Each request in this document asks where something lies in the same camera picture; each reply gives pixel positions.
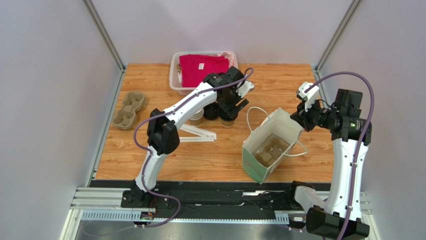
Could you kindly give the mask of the single paper cup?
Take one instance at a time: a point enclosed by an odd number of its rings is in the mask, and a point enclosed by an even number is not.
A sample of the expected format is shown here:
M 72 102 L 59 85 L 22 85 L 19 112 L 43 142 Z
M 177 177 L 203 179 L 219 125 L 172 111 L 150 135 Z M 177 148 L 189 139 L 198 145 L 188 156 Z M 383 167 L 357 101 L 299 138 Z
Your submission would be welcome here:
M 235 124 L 235 120 L 221 119 L 220 122 L 224 128 L 231 128 Z

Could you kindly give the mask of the single black lid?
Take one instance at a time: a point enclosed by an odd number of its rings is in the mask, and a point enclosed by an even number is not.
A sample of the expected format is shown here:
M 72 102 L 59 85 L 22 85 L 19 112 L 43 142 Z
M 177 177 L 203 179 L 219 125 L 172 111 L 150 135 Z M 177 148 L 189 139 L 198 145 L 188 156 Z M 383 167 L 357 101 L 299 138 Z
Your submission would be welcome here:
M 238 115 L 239 115 L 239 114 L 237 113 L 235 116 L 230 117 L 230 116 L 228 116 L 228 115 L 227 115 L 227 113 L 226 113 L 226 112 L 224 112 L 224 111 L 220 111 L 220 112 L 219 112 L 219 118 L 220 118 L 220 120 L 221 120 L 222 122 L 234 122 L 234 121 L 237 119 Z

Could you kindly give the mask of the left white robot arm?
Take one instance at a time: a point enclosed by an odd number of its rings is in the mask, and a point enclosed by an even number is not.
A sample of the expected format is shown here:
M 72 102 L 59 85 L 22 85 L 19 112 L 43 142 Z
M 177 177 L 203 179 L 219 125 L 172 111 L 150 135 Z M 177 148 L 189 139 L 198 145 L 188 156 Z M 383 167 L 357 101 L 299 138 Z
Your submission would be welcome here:
M 140 123 L 148 124 L 148 146 L 141 171 L 130 189 L 131 199 L 147 205 L 155 195 L 152 190 L 157 184 L 160 169 L 167 156 L 179 146 L 178 131 L 190 117 L 207 105 L 217 103 L 225 120 L 234 121 L 237 118 L 239 111 L 249 103 L 245 96 L 255 88 L 249 81 L 253 73 L 251 67 L 241 72 L 234 66 L 226 72 L 209 73 L 195 90 L 178 103 L 163 111 L 154 109 L 150 117 Z

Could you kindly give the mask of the green paper gift bag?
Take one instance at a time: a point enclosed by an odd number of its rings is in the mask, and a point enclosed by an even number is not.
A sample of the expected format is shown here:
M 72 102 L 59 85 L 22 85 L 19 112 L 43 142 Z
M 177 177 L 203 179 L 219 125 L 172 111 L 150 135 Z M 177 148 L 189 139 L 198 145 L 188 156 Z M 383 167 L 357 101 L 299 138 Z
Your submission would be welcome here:
M 252 128 L 249 120 L 254 109 L 266 114 L 256 128 Z M 242 144 L 242 168 L 258 184 L 263 184 L 286 158 L 308 153 L 299 141 L 304 129 L 282 108 L 268 113 L 261 107 L 252 106 L 247 110 L 246 122 L 250 135 Z

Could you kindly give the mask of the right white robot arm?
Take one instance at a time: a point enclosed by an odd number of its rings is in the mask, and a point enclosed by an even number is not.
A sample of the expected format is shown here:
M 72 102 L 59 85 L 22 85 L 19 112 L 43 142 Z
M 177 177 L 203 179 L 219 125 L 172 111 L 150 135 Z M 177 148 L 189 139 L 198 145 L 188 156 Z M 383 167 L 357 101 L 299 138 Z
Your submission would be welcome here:
M 333 176 L 327 200 L 322 200 L 309 184 L 294 181 L 294 200 L 306 212 L 308 233 L 337 240 L 362 240 L 370 226 L 362 222 L 360 205 L 364 159 L 371 142 L 372 126 L 362 141 L 359 137 L 366 120 L 360 118 L 362 92 L 339 89 L 329 108 L 321 106 L 318 92 L 297 92 L 301 103 L 290 118 L 309 132 L 314 127 L 327 129 L 333 143 Z

